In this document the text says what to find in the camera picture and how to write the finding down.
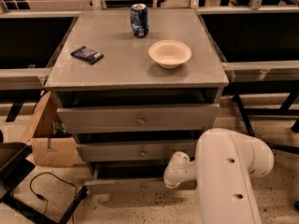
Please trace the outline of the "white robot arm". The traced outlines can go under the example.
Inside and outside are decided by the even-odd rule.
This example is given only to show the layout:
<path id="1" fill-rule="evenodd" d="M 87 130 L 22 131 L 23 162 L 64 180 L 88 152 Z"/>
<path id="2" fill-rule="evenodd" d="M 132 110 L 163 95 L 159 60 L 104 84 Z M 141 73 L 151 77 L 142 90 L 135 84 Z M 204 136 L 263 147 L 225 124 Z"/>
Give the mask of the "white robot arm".
<path id="1" fill-rule="evenodd" d="M 202 224 L 262 224 L 250 179 L 269 174 L 274 155 L 262 140 L 231 130 L 204 132 L 195 158 L 178 151 L 165 171 L 170 189 L 197 182 Z"/>

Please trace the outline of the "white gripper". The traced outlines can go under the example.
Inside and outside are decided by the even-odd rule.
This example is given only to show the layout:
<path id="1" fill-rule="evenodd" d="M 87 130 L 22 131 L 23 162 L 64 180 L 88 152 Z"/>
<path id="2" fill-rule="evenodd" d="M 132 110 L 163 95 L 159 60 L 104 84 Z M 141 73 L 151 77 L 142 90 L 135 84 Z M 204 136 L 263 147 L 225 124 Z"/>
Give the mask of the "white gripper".
<path id="1" fill-rule="evenodd" d="M 164 170 L 164 184 L 169 189 L 176 189 L 181 183 L 196 179 L 196 161 L 181 151 L 171 157 Z"/>

